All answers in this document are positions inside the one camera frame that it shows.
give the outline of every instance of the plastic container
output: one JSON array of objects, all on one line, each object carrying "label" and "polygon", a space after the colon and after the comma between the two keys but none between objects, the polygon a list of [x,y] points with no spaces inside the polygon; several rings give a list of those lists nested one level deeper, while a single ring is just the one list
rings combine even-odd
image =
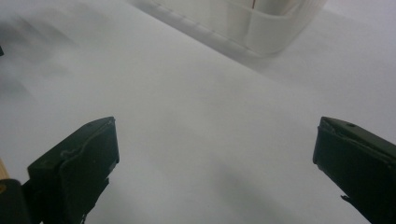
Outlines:
[{"label": "plastic container", "polygon": [[261,55],[285,48],[327,0],[150,0]]}]

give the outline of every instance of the black plastic part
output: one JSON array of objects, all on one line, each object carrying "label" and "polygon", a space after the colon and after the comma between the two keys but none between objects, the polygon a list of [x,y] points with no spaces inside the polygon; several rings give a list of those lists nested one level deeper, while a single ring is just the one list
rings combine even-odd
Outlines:
[{"label": "black plastic part", "polygon": [[396,146],[354,124],[322,118],[314,163],[374,224],[396,223]]},{"label": "black plastic part", "polygon": [[23,188],[32,219],[80,224],[119,161],[114,118],[82,126],[28,167],[30,180]]},{"label": "black plastic part", "polygon": [[31,224],[18,180],[0,180],[0,223]]}]

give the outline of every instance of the translucent plastic bin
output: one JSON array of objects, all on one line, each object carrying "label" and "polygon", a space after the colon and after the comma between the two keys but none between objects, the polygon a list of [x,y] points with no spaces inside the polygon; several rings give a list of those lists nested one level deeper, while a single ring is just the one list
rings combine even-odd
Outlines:
[{"label": "translucent plastic bin", "polygon": [[149,0],[261,55],[285,48],[327,0]]}]

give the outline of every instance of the wooden edge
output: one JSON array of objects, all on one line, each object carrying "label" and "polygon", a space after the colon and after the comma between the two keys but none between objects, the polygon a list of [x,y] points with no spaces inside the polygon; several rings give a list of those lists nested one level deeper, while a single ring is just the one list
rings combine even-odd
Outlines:
[{"label": "wooden edge", "polygon": [[3,164],[3,161],[0,158],[0,180],[1,179],[9,179],[9,175],[6,166]]}]

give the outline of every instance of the white table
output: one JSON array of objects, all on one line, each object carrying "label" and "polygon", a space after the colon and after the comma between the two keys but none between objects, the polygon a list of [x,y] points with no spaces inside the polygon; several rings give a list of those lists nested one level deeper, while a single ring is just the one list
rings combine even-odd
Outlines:
[{"label": "white table", "polygon": [[4,1],[0,32],[19,33],[0,33],[0,157],[24,182],[71,132],[114,116],[120,164],[87,223],[368,223],[312,154],[321,116],[396,143],[395,10],[329,0],[258,58],[133,2]]}]

